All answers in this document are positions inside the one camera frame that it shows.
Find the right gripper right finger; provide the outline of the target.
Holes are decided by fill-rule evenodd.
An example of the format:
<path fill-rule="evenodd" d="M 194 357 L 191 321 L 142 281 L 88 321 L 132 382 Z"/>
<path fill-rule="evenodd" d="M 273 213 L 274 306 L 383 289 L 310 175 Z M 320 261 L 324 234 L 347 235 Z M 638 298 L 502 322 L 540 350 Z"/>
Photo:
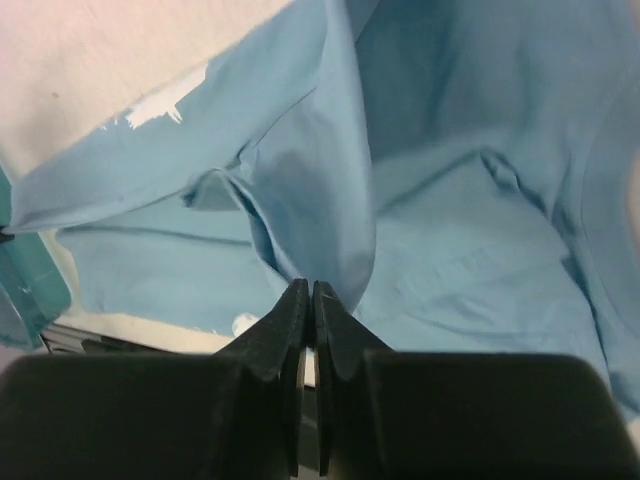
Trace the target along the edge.
<path fill-rule="evenodd" d="M 330 479 L 635 479 L 602 379 L 542 354 L 399 353 L 313 288 L 319 470 Z"/>

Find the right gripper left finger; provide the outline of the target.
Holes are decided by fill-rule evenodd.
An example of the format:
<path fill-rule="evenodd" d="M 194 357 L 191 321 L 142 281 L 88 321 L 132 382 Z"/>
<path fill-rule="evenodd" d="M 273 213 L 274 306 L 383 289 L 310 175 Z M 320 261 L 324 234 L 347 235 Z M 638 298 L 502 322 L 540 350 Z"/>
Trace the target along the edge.
<path fill-rule="evenodd" d="M 287 479 L 298 472 L 308 284 L 212 355 L 33 355 L 1 377 L 5 479 Z"/>

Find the light blue t shirt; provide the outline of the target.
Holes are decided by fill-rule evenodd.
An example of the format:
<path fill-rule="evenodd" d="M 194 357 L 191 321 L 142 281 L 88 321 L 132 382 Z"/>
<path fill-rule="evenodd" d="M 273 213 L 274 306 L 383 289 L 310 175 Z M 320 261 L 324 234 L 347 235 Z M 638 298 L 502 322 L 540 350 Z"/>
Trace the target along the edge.
<path fill-rule="evenodd" d="M 576 356 L 639 413 L 626 1 L 296 1 L 35 168 L 84 308 L 222 335 L 297 278 L 397 350 Z"/>

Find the teal plastic bin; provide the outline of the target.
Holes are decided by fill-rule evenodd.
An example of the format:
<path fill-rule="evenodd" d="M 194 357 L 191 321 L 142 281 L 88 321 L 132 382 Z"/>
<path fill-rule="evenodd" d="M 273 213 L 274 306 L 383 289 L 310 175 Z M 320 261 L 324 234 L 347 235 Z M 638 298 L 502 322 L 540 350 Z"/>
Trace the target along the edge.
<path fill-rule="evenodd" d="M 40 236 L 1 239 L 1 343 L 25 351 L 71 305 L 66 282 Z"/>

